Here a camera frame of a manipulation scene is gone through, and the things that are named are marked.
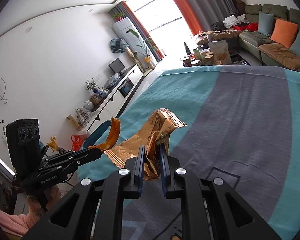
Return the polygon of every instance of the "blue chair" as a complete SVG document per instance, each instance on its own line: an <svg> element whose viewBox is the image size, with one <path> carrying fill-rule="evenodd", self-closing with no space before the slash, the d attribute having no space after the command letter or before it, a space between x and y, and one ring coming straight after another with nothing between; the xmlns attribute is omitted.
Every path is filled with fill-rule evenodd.
<svg viewBox="0 0 300 240"><path fill-rule="evenodd" d="M103 122L82 144L80 150L86 149L92 146L99 140L99 138L105 133L105 131L111 126L111 121Z"/></svg>

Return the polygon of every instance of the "pink sleeve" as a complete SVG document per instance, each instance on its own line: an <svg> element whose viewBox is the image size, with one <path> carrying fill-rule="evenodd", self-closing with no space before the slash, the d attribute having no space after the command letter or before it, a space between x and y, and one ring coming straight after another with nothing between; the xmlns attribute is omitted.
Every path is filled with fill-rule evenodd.
<svg viewBox="0 0 300 240"><path fill-rule="evenodd" d="M27 215L8 215L0 210L0 226L3 231L23 236L40 217L31 209Z"/></svg>

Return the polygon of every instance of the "red box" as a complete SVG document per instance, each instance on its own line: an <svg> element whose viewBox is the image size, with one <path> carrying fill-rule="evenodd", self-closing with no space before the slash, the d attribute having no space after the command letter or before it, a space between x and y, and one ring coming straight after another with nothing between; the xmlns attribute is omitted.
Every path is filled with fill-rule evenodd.
<svg viewBox="0 0 300 240"><path fill-rule="evenodd" d="M242 31L242 30L246 30L248 27L248 25L245 25L245 26L235 26L235 25L232 25L232 28L236 29L236 30L239 30L239 31Z"/></svg>

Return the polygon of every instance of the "orange curtain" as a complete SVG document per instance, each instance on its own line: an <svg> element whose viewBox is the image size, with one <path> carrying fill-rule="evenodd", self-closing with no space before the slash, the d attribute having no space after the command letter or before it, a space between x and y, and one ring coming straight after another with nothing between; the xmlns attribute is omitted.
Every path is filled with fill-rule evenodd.
<svg viewBox="0 0 300 240"><path fill-rule="evenodd" d="M134 18L134 20L137 22L138 27L142 30L142 32L145 34L146 38L151 38L150 33L146 30L146 28L142 25L142 23L139 21L139 19L136 17L134 12L130 9L130 7L127 5L125 1L122 1L121 4L125 7L127 12ZM157 49L157 54L160 58L164 58L164 55L161 53L159 50L158 46L154 43L154 41L149 39L149 42L151 43L152 46L154 46Z"/></svg>
<svg viewBox="0 0 300 240"><path fill-rule="evenodd" d="M178 6L192 34L196 35L199 33L199 31L203 31L203 28L201 27L188 1L187 0L173 0L173 1Z"/></svg>

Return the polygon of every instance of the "green sofa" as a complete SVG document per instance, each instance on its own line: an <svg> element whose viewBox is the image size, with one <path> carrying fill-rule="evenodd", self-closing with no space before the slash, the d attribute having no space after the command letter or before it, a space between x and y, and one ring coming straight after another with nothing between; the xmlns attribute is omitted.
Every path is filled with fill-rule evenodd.
<svg viewBox="0 0 300 240"><path fill-rule="evenodd" d="M259 11L273 14L275 18L289 20L298 24L300 29L300 11L281 5L247 5L246 17L249 22L259 21ZM292 70L300 69L300 57L283 45L272 41L268 36L257 32L243 32L239 35L239 44L265 65L280 66Z"/></svg>

